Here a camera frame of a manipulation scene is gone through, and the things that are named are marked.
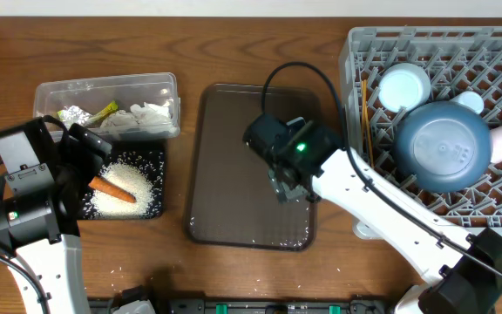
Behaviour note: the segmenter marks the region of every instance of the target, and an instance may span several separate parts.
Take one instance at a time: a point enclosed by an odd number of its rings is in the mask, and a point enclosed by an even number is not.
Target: wood surface
[[[327,202],[318,209],[316,239],[302,253],[197,245],[184,235],[182,217],[207,86],[262,85],[290,60],[317,65],[338,85],[338,55],[352,27],[406,24],[502,25],[502,19],[0,17],[0,128],[32,117],[43,82],[172,72],[181,135],[167,142],[166,212],[152,221],[79,222],[88,295],[109,297],[147,283],[159,297],[395,301],[419,282],[416,272],[387,243],[358,239],[350,215]],[[327,88],[311,72],[287,69],[273,85],[317,92],[326,122],[336,124]],[[0,265],[0,313],[23,312]]]

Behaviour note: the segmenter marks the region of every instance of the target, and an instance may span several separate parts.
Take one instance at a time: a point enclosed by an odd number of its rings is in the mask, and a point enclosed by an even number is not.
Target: dish rack
[[[340,84],[350,145],[365,160],[367,140],[361,134],[361,81],[367,79],[375,170],[428,210],[478,233],[492,227],[502,235],[502,162],[490,165],[479,181],[454,193],[436,194],[403,176],[390,154],[397,125],[405,111],[384,110],[377,99],[385,69],[402,62],[424,68],[431,79],[428,102],[452,99],[464,91],[482,96],[481,117],[490,128],[502,126],[502,27],[361,27],[349,32],[339,57]],[[378,238],[362,222],[354,232]]]

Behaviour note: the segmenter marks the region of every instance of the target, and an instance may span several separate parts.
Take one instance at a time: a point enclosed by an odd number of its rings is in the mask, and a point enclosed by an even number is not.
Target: clear plastic bin
[[[95,114],[112,101],[119,110],[130,112],[134,104],[144,103],[167,106],[171,122],[151,125],[99,127],[102,121],[89,126],[91,131],[105,140],[156,140],[172,138],[180,134],[180,99],[177,83],[172,73],[124,75],[107,78],[83,78],[43,83],[36,89],[34,117],[57,112],[70,106],[78,106]],[[51,130],[54,140],[61,137],[57,129]]]

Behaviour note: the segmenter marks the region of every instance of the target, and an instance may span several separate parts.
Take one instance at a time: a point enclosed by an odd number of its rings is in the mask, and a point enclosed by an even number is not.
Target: green tape
[[[329,306],[329,314],[340,314],[340,306],[331,305]]]
[[[216,314],[227,314],[227,305],[216,304]]]

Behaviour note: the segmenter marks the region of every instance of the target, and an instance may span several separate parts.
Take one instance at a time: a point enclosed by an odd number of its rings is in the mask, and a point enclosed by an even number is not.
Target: wooden table
[[[152,221],[79,222],[88,295],[109,297],[149,283],[160,297],[197,292],[397,300],[419,282],[415,271],[387,243],[359,240],[350,215],[327,202],[319,206],[315,242],[302,253],[197,245],[183,234],[182,216],[200,94],[207,86],[262,85],[290,60],[319,66],[337,84],[338,55],[352,27],[405,24],[502,25],[502,20],[0,17],[0,128],[32,117],[34,92],[43,82],[172,72],[181,97],[181,135],[167,143],[166,212]],[[336,124],[329,93],[315,75],[288,69],[274,85],[317,92],[327,123]],[[498,310],[502,313],[502,298]],[[0,313],[23,312],[17,287],[0,265]]]

